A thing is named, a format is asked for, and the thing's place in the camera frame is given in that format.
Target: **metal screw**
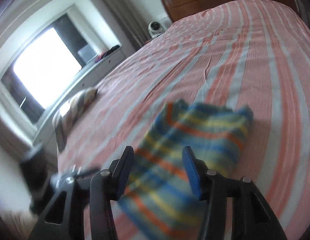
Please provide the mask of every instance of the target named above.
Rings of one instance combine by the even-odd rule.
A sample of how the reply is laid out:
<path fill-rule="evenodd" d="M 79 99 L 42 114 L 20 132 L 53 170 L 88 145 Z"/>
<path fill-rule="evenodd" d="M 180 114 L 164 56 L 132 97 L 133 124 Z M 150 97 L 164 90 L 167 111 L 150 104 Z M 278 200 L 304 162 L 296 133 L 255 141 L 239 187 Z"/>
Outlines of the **metal screw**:
<path fill-rule="evenodd" d="M 67 179 L 66 179 L 66 183 L 68 183 L 68 184 L 71 184 L 71 183 L 73 183 L 75 180 L 74 180 L 74 178 L 73 177 L 68 177 Z"/>
<path fill-rule="evenodd" d="M 243 177 L 243 181 L 245 182 L 245 183 L 250 183 L 252 180 L 249 178 L 249 177 Z"/>
<path fill-rule="evenodd" d="M 101 176 L 108 176 L 110 174 L 110 171 L 109 170 L 102 170 L 100 172 Z"/>
<path fill-rule="evenodd" d="M 209 176 L 215 176 L 217 172 L 214 171 L 214 170 L 208 170 L 208 171 L 206 171 L 206 173 L 207 173 L 207 175 L 209 175 Z"/>

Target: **striped pillow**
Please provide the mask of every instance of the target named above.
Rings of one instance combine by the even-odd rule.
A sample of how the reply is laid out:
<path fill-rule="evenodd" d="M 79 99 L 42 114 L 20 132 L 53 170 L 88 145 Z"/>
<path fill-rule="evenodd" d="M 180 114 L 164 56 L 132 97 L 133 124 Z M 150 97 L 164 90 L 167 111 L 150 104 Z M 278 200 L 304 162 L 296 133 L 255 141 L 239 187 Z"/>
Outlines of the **striped pillow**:
<path fill-rule="evenodd" d="M 72 127 L 95 100 L 97 92 L 97 88 L 82 90 L 69 100 L 70 109 L 64 116 L 61 115 L 60 109 L 56 112 L 53 118 L 53 127 L 56 133 L 58 153 L 65 149 L 67 136 Z"/>

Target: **bed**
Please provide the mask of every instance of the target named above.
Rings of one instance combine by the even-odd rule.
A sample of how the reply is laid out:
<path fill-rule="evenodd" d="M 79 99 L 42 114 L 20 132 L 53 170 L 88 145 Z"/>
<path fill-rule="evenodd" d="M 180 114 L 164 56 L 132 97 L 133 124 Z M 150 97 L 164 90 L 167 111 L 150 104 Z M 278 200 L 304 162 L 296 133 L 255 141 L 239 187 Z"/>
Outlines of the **bed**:
<path fill-rule="evenodd" d="M 289 240 L 310 239 L 310 30 L 294 0 L 181 1 L 163 0 L 173 25 L 99 83 L 59 170 L 107 168 L 165 102 L 247 104 L 254 125 L 232 177 L 255 181 Z M 146 239 L 112 207 L 120 240 Z"/>

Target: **colorful plaid cloth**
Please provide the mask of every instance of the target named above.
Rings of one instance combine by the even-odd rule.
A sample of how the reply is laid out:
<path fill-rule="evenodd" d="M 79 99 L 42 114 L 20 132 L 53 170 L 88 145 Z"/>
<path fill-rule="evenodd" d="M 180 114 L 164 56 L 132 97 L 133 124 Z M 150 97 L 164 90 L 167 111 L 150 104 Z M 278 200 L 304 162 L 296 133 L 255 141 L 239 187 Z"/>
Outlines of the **colorful plaid cloth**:
<path fill-rule="evenodd" d="M 204 202 L 198 202 L 182 163 L 182 149 L 224 176 L 234 169 L 248 135 L 249 107 L 226 107 L 178 100 L 167 103 L 135 150 L 125 195 L 126 215 L 149 239 L 190 239 L 200 225 Z"/>

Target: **window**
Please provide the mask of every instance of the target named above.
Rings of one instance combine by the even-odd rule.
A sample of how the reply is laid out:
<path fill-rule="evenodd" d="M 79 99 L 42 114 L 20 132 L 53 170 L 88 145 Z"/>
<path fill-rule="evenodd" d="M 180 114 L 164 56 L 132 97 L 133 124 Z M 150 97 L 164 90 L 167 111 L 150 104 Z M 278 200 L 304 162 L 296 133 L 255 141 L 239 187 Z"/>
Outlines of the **window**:
<path fill-rule="evenodd" d="M 20 109 L 36 123 L 96 55 L 64 14 L 21 52 L 5 72 L 2 82 Z"/>

